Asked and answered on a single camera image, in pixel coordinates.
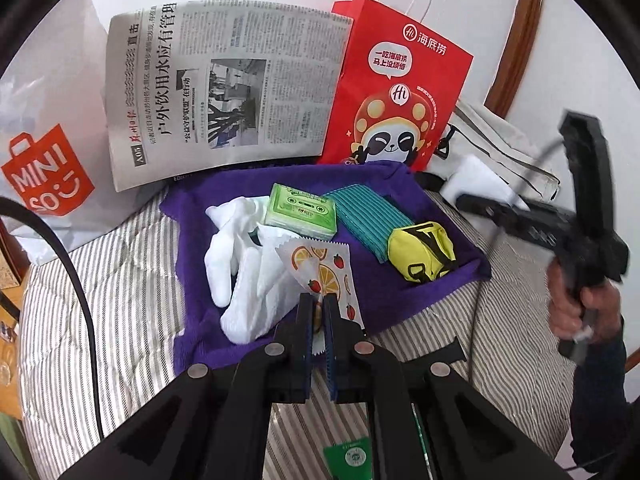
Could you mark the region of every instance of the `teal striped fabric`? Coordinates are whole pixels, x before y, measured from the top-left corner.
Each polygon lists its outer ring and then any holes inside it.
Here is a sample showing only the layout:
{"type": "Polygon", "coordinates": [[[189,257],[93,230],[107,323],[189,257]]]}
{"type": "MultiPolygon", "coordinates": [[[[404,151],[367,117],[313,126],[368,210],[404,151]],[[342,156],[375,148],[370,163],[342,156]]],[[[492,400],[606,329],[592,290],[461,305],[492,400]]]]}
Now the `teal striped fabric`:
{"type": "Polygon", "coordinates": [[[386,243],[391,231],[414,222],[370,187],[352,184],[326,197],[335,202],[338,219],[383,264],[389,259],[386,243]]]}

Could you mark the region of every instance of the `white glove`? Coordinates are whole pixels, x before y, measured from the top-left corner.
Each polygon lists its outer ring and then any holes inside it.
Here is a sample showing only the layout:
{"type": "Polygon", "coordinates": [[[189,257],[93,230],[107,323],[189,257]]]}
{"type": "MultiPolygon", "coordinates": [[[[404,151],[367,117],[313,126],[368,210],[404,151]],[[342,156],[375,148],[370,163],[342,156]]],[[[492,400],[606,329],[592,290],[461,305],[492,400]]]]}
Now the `white glove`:
{"type": "Polygon", "coordinates": [[[228,305],[220,326],[229,341],[246,344],[266,334],[298,302],[304,288],[284,267],[275,248],[297,234],[262,224],[268,196],[238,197],[206,214],[219,231],[204,257],[211,299],[228,305]],[[261,247],[249,233],[257,230],[261,247]],[[237,274],[231,293],[231,276],[237,274]]]}

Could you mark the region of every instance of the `bed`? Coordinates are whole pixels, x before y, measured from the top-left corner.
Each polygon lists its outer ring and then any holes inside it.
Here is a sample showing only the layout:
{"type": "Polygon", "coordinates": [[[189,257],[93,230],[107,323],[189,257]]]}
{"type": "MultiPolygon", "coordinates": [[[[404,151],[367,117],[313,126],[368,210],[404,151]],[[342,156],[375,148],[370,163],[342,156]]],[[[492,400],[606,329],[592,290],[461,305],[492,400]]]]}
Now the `bed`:
{"type": "MultiPolygon", "coordinates": [[[[178,226],[156,196],[116,230],[75,250],[72,260],[94,316],[102,423],[110,433],[173,378],[173,343],[184,329],[174,272],[178,226]]],[[[432,198],[481,248],[485,240],[432,198]]],[[[476,387],[544,451],[555,455],[568,429],[572,365],[546,326],[548,256],[506,238],[492,257],[476,333],[476,387]]],[[[410,360],[458,336],[468,346],[477,283],[372,340],[410,360]]],[[[88,343],[59,261],[35,267],[21,320],[19,379],[24,428],[42,480],[57,478],[98,443],[88,343]]],[[[465,367],[455,365],[466,376],[465,367]]],[[[367,434],[363,405],[335,406],[322,372],[306,404],[274,405],[264,478],[330,478],[322,448],[367,434]]]]}

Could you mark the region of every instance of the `black cable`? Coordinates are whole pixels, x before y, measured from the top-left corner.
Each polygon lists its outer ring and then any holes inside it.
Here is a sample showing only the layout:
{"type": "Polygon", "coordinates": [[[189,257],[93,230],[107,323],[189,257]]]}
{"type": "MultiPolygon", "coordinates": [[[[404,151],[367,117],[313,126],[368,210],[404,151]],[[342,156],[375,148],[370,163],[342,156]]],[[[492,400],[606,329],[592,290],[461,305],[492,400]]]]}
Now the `black cable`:
{"type": "Polygon", "coordinates": [[[82,283],[80,282],[76,268],[55,232],[53,232],[51,227],[49,227],[42,218],[36,215],[36,213],[29,211],[23,205],[15,202],[14,200],[0,196],[0,215],[8,216],[9,218],[17,220],[36,231],[36,233],[51,246],[56,253],[56,256],[60,259],[63,267],[65,267],[66,273],[69,275],[69,279],[71,280],[71,284],[76,292],[76,296],[78,296],[80,309],[82,310],[82,316],[84,317],[84,323],[86,324],[87,336],[89,338],[89,356],[91,361],[91,378],[94,393],[95,423],[98,428],[98,436],[100,436],[100,440],[103,440],[104,433],[102,432],[100,398],[98,396],[98,358],[95,350],[94,322],[91,318],[89,304],[87,303],[86,296],[84,295],[82,283]]]}
{"type": "Polygon", "coordinates": [[[599,462],[600,460],[604,460],[605,458],[613,455],[616,451],[609,451],[608,453],[605,453],[604,455],[600,455],[597,458],[592,458],[591,460],[587,460],[587,462],[582,462],[578,465],[572,465],[571,467],[567,467],[566,469],[562,469],[562,471],[564,471],[565,473],[569,473],[571,471],[575,471],[576,469],[582,469],[583,467],[585,467],[586,465],[591,465],[591,464],[595,464],[596,462],[599,462]]]}
{"type": "Polygon", "coordinates": [[[14,305],[14,302],[11,301],[2,290],[0,290],[0,306],[4,308],[7,314],[13,317],[16,322],[20,321],[20,309],[14,305]]]}
{"type": "MultiPolygon", "coordinates": [[[[535,172],[535,168],[541,166],[546,162],[546,160],[553,155],[560,147],[564,146],[564,140],[559,139],[555,142],[552,142],[547,145],[547,147],[540,153],[540,156],[532,163],[531,167],[522,178],[520,185],[513,191],[513,196],[511,197],[511,204],[513,205],[515,201],[520,197],[520,194],[524,192],[524,189],[527,187],[527,180],[531,178],[533,173],[535,172]]],[[[494,229],[494,234],[489,241],[489,245],[486,250],[486,259],[491,262],[491,256],[494,253],[495,246],[497,245],[498,238],[503,233],[503,229],[501,227],[496,227],[494,229]]],[[[474,385],[474,342],[476,339],[476,324],[478,322],[478,311],[480,307],[480,298],[482,296],[482,292],[484,291],[484,284],[486,282],[482,281],[478,284],[478,289],[476,290],[476,300],[474,301],[474,308],[471,315],[471,327],[469,334],[469,352],[468,352],[468,362],[466,365],[466,375],[468,377],[468,382],[471,386],[474,385]]]]}

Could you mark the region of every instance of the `yellow pouch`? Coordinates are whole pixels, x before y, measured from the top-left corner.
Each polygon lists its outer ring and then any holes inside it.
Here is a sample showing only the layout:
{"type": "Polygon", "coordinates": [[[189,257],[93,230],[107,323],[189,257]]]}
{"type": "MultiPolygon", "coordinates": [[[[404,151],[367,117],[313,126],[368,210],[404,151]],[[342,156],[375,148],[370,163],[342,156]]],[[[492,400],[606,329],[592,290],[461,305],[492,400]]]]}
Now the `yellow pouch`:
{"type": "Polygon", "coordinates": [[[408,282],[432,282],[458,268],[453,243],[436,222],[394,229],[387,252],[389,261],[408,282]]]}

